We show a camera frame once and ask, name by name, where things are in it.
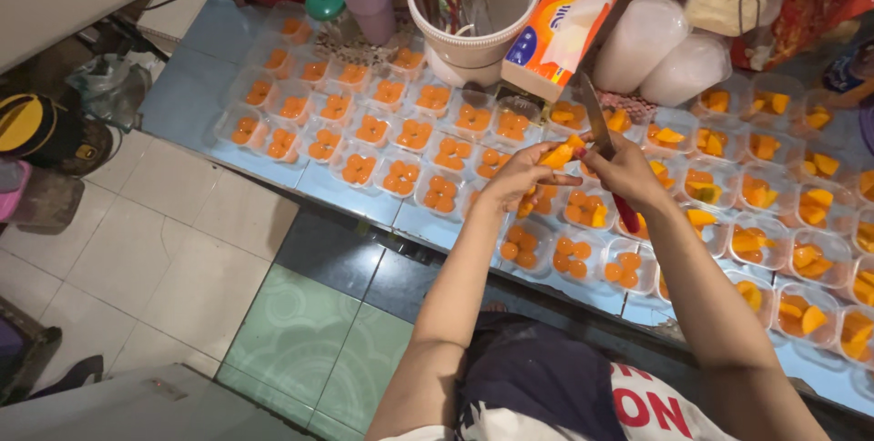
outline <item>green lid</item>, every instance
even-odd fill
[[[307,0],[307,14],[316,21],[331,21],[346,9],[344,0]]]

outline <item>white bucket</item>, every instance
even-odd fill
[[[467,81],[490,86],[501,79],[501,60],[522,31],[539,0],[488,0],[492,25],[500,30],[481,37],[457,37],[431,26],[407,0],[416,25],[425,34],[426,56],[433,73],[461,88]]]

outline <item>white floor tile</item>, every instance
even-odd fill
[[[90,173],[86,180],[97,184],[106,190],[118,193],[127,177],[134,172],[140,158],[152,143],[152,136],[138,131],[131,131],[122,137],[122,147],[108,163]]]
[[[33,391],[53,384],[73,364],[92,355],[103,355],[106,371],[137,323],[133,317],[66,283],[39,321],[45,326],[59,326],[63,338]]]
[[[294,202],[225,170],[194,228],[273,261],[298,209]]]
[[[151,0],[148,5],[164,1],[166,0]],[[137,25],[181,39],[205,3],[206,0],[177,0],[144,12]]]
[[[212,378],[219,362],[180,341],[138,322],[110,371],[119,375],[138,368],[156,368],[181,362]]]
[[[117,197],[66,281],[138,318],[190,230]]]
[[[85,182],[76,215],[59,234],[25,232],[10,226],[0,235],[0,248],[63,280],[114,200],[114,193]]]
[[[120,194],[185,224],[194,223],[222,168],[156,139]]]
[[[61,280],[0,249],[0,296],[39,319]]]
[[[222,360],[270,263],[192,230],[141,320]]]

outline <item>foot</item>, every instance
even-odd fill
[[[495,299],[483,305],[484,312],[506,312],[507,305]]]

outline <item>hand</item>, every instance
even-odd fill
[[[550,167],[538,165],[540,155],[561,145],[560,142],[543,142],[517,151],[487,183],[477,203],[495,204],[502,212],[516,212],[519,202],[535,184],[578,186],[583,178],[556,174]],[[538,203],[543,188],[538,186],[531,202]]]
[[[670,195],[656,178],[639,145],[622,134],[610,131],[616,156],[607,161],[589,150],[580,161],[598,175],[604,190],[622,197],[636,212],[646,212]]]

